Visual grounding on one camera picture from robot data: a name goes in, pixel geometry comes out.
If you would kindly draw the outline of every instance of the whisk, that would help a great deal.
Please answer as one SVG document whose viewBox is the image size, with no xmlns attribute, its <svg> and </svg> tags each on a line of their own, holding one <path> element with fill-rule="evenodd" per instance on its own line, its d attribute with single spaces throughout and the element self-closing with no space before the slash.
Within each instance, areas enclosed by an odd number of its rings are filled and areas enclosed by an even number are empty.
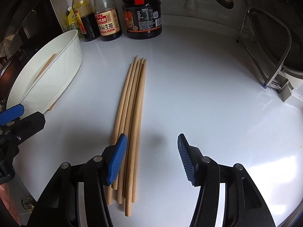
<svg viewBox="0 0 303 227">
<path fill-rule="evenodd" d="M 186 0 L 184 3 L 184 9 L 194 10 L 197 9 L 198 5 L 196 0 Z"/>
</svg>

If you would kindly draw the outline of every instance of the dark sauce bottle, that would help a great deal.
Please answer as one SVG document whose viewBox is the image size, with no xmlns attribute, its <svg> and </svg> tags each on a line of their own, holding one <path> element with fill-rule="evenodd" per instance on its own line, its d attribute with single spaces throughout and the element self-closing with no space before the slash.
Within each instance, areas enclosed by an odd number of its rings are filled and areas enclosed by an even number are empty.
<svg viewBox="0 0 303 227">
<path fill-rule="evenodd" d="M 122 0 L 127 35 L 132 39 L 148 39 L 161 34 L 160 0 Z"/>
<path fill-rule="evenodd" d="M 89 42 L 100 37 L 100 31 L 90 0 L 73 0 L 72 9 L 84 39 Z"/>
<path fill-rule="evenodd" d="M 122 35 L 117 5 L 114 0 L 94 0 L 94 15 L 103 41 L 112 41 Z"/>
</svg>

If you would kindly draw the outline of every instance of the chopstick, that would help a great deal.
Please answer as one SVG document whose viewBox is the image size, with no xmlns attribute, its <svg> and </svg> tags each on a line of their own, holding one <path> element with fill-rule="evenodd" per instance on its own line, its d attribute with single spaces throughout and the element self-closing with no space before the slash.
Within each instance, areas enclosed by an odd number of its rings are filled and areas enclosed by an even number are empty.
<svg viewBox="0 0 303 227">
<path fill-rule="evenodd" d="M 131 134 L 131 129 L 132 129 L 132 124 L 133 124 L 133 118 L 134 118 L 134 108 L 135 108 L 135 102 L 137 100 L 137 95 L 138 95 L 138 89 L 139 89 L 139 82 L 140 82 L 140 78 L 141 78 L 141 73 L 142 73 L 142 68 L 143 68 L 143 62 L 144 62 L 144 58 L 142 58 L 141 60 L 138 60 L 138 64 L 139 64 L 139 73 L 138 73 L 138 78 L 137 78 L 137 82 L 136 82 L 136 88 L 134 91 L 134 98 L 133 98 L 133 105 L 131 107 L 131 110 L 128 112 L 128 115 L 130 117 L 130 125 L 129 125 L 129 134 Z M 129 146 L 126 150 L 126 157 L 125 157 L 125 169 L 124 169 L 124 178 L 126 178 L 127 176 L 127 167 L 128 167 L 128 153 L 129 153 Z M 125 189 L 126 189 L 126 180 L 124 180 L 124 184 L 123 184 L 123 197 L 125 198 Z"/>
<path fill-rule="evenodd" d="M 128 104 L 129 104 L 129 98 L 130 98 L 130 94 L 131 94 L 131 88 L 132 88 L 132 85 L 133 85 L 133 80 L 134 80 L 134 75 L 135 75 L 136 67 L 137 67 L 137 57 L 135 58 L 135 61 L 133 63 L 133 67 L 132 67 L 132 70 L 131 70 L 131 76 L 130 76 L 128 87 L 127 87 L 125 102 L 124 102 L 122 116 L 121 116 L 121 123 L 120 123 L 120 127 L 119 127 L 119 134 L 124 133 L 126 114 L 127 114 L 127 109 L 128 109 Z M 121 173 L 121 167 L 120 167 L 120 171 L 119 171 L 118 177 L 116 179 L 117 186 L 119 185 L 119 180 L 121 179 L 121 177 L 122 176 L 124 177 L 124 173 Z"/>
<path fill-rule="evenodd" d="M 116 121 L 115 121 L 115 127 L 114 127 L 114 131 L 113 131 L 113 136 L 112 136 L 112 145 L 116 144 L 118 137 L 119 137 L 119 128 L 120 128 L 120 123 L 121 123 L 121 118 L 122 118 L 122 111 L 123 111 L 123 107 L 124 107 L 124 102 L 125 102 L 125 98 L 126 98 L 127 88 L 128 88 L 133 65 L 134 64 L 132 63 L 131 66 L 129 67 L 129 70 L 128 70 L 128 73 L 126 76 L 126 80 L 124 83 L 124 87 L 122 90 L 122 95 L 121 95 L 121 99 L 120 99 L 120 103 L 119 103 L 119 107 L 118 107 L 118 112 L 117 112 Z M 112 204 L 112 190 L 113 190 L 112 186 L 109 186 L 107 188 L 106 202 L 108 205 Z"/>
<path fill-rule="evenodd" d="M 44 64 L 44 66 L 42 67 L 42 69 L 40 70 L 39 74 L 37 75 L 37 77 L 35 78 L 35 81 L 37 80 L 37 78 L 39 78 L 39 76 L 42 74 L 42 72 L 47 68 L 47 66 L 51 63 L 51 61 L 55 58 L 56 54 L 53 54 Z"/>
<path fill-rule="evenodd" d="M 142 76 L 144 78 L 143 82 L 145 83 L 145 72 Z M 140 103 L 140 111 L 139 111 L 139 125 L 138 125 L 138 134 L 136 141 L 136 150 L 135 150 L 135 159 L 134 159 L 134 179 L 132 186 L 132 197 L 131 202 L 137 202 L 137 181 L 138 181 L 138 167 L 139 167 L 139 148 L 140 148 L 140 135 L 141 135 L 141 121 L 142 121 L 142 109 L 143 109 L 143 95 L 144 95 L 144 85 L 142 88 L 142 101 Z"/>
<path fill-rule="evenodd" d="M 140 107 L 143 102 L 143 91 L 146 73 L 146 63 L 144 60 L 142 74 L 138 87 L 138 97 L 135 103 L 133 124 L 131 129 L 131 138 L 129 143 L 129 154 L 128 154 L 128 167 L 127 167 L 127 178 L 126 178 L 126 194 L 125 194 L 125 216 L 131 216 L 131 201 L 132 201 L 132 187 L 134 180 L 134 163 L 135 163 L 135 153 L 136 153 L 136 141 L 138 136 L 138 126 L 140 123 Z"/>
<path fill-rule="evenodd" d="M 124 134 L 128 137 L 128 144 L 129 144 L 129 134 L 130 134 L 130 125 L 131 125 L 131 112 L 133 109 L 133 103 L 134 103 L 134 96 L 135 96 L 135 90 L 137 86 L 137 79 L 139 75 L 139 69 L 140 69 L 140 61 L 137 61 L 136 68 L 135 68 L 135 74 L 133 83 L 131 86 L 131 92 L 128 102 L 128 108 L 126 112 L 126 118 L 125 118 L 125 127 L 124 127 Z M 117 203 L 122 204 L 123 203 L 123 185 L 124 185 L 124 170 L 125 170 L 125 162 L 126 162 L 126 155 L 124 156 L 124 159 L 122 160 L 120 171 L 119 171 L 119 179 L 118 179 L 118 195 L 117 195 Z"/>
</svg>

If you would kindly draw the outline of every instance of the metal rack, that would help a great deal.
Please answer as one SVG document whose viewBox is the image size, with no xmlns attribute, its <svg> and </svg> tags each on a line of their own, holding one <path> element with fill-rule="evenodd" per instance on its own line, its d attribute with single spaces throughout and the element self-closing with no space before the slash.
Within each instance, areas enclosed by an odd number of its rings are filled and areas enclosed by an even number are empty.
<svg viewBox="0 0 303 227">
<path fill-rule="evenodd" d="M 284 51 L 281 59 L 279 60 L 278 64 L 275 66 L 275 68 L 273 69 L 273 71 L 271 72 L 271 74 L 268 77 L 265 75 L 265 73 L 264 73 L 261 65 L 256 60 L 256 58 L 252 55 L 252 53 L 248 49 L 248 47 L 245 44 L 245 42 L 242 41 L 242 39 L 241 39 L 243 30 L 244 30 L 246 22 L 247 22 L 247 18 L 249 18 L 249 15 L 250 15 L 251 11 L 264 13 L 265 15 L 267 15 L 268 17 L 270 17 L 274 21 L 278 22 L 281 26 L 283 26 L 285 28 L 285 30 L 287 31 L 287 34 L 288 34 L 288 44 L 287 44 L 287 47 L 286 47 L 286 49 L 285 49 L 285 51 Z M 286 57 L 287 57 L 287 55 L 288 55 L 288 53 L 290 51 L 291 42 L 292 42 L 289 28 L 283 22 L 281 22 L 279 19 L 277 19 L 272 14 L 266 12 L 265 10 L 258 9 L 258 8 L 255 8 L 255 7 L 250 7 L 249 9 L 247 9 L 247 11 L 245 13 L 244 21 L 243 21 L 242 27 L 241 27 L 241 29 L 239 31 L 239 34 L 238 34 L 236 42 L 237 43 L 241 42 L 241 44 L 243 45 L 243 47 L 245 48 L 245 50 L 247 51 L 247 53 L 249 54 L 249 56 L 251 57 L 251 59 L 253 60 L 253 62 L 255 63 L 255 65 L 257 66 L 259 72 L 261 73 L 261 75 L 262 75 L 262 77 L 264 79 L 263 88 L 266 89 L 269 86 L 269 87 L 275 88 L 278 92 L 280 92 L 283 89 L 283 87 L 289 82 L 289 80 L 286 78 L 285 73 L 282 71 L 282 67 L 284 66 L 284 62 L 285 62 L 285 59 L 286 59 Z M 283 81 L 279 80 L 277 78 L 278 75 L 282 76 L 284 80 Z"/>
</svg>

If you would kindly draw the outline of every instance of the white plastic basin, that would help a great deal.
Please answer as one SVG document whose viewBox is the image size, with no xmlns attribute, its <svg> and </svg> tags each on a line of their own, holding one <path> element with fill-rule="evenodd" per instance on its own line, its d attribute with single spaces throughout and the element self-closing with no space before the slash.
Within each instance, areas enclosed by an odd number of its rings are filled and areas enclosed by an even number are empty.
<svg viewBox="0 0 303 227">
<path fill-rule="evenodd" d="M 36 79 L 54 53 L 57 55 L 53 61 Z M 81 62 L 78 31 L 71 30 L 56 37 L 40 49 L 20 72 L 9 94 L 7 108 L 21 103 L 25 109 L 23 118 L 37 111 L 45 113 L 72 81 Z"/>
</svg>

